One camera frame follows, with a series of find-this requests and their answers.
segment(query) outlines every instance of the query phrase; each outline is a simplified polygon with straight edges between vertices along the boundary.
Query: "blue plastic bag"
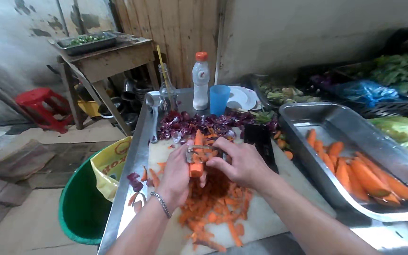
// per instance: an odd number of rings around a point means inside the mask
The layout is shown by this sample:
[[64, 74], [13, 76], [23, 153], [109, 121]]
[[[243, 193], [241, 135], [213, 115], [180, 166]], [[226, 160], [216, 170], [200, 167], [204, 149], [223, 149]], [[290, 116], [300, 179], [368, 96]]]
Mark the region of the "blue plastic bag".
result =
[[358, 80], [332, 87], [340, 97], [375, 107], [378, 102], [393, 102], [399, 99], [398, 91], [369, 80]]

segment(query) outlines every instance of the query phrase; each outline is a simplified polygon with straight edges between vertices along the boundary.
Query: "green herb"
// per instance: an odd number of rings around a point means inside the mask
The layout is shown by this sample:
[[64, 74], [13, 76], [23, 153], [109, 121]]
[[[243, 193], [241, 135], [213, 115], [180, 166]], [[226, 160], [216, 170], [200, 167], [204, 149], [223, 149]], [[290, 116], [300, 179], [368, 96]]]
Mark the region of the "green herb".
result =
[[408, 94], [408, 55], [382, 56], [374, 61], [377, 68], [371, 72], [372, 79]]
[[273, 115], [275, 114], [274, 111], [270, 112], [251, 112], [254, 116], [254, 120], [259, 124], [267, 124], [270, 120], [272, 120]]
[[82, 35], [78, 38], [72, 39], [68, 47], [82, 45], [84, 43], [95, 42], [105, 39], [105, 36]]

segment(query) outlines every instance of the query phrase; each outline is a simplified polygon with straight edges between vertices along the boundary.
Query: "red plastic stool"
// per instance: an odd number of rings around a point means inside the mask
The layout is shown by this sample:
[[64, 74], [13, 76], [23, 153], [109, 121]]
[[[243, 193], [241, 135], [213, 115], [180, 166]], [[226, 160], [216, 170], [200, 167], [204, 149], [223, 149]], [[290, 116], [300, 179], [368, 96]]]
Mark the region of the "red plastic stool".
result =
[[[56, 98], [63, 106], [57, 104], [53, 98]], [[18, 95], [15, 102], [30, 114], [42, 129], [51, 129], [64, 134], [67, 132], [65, 126], [73, 120], [68, 101], [48, 88], [26, 91]], [[51, 110], [47, 110], [43, 103], [47, 104]], [[55, 114], [60, 114], [64, 118], [58, 120], [54, 117]]]

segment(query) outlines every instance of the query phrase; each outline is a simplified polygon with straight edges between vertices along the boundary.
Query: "hand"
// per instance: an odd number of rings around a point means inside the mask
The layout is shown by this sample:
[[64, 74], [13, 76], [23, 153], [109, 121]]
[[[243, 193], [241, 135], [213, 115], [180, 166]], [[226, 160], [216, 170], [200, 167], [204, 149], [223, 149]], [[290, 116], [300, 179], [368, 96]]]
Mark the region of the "hand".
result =
[[206, 165], [221, 170], [231, 181], [241, 186], [258, 190], [269, 176], [275, 174], [251, 144], [235, 144], [220, 137], [213, 146], [228, 153], [232, 158], [232, 165], [220, 157], [213, 157]]
[[[165, 201], [170, 213], [185, 203], [188, 196], [188, 182], [190, 180], [186, 151], [193, 140], [189, 140], [175, 149], [166, 161], [165, 173], [156, 192]], [[205, 185], [205, 174], [201, 177], [201, 187]]]

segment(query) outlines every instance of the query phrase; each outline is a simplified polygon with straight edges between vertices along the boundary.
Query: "silver chain bracelet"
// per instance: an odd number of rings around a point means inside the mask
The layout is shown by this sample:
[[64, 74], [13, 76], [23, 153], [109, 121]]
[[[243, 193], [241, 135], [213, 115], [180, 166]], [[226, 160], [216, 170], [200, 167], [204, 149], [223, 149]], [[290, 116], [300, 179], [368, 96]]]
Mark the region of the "silver chain bracelet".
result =
[[165, 201], [163, 201], [162, 197], [159, 194], [155, 193], [154, 191], [152, 191], [150, 195], [155, 196], [158, 199], [158, 201], [160, 201], [160, 204], [163, 207], [163, 211], [165, 211], [166, 213], [166, 217], [168, 217], [168, 219], [171, 219], [172, 217], [171, 213], [168, 211], [168, 208], [166, 207], [166, 203]]

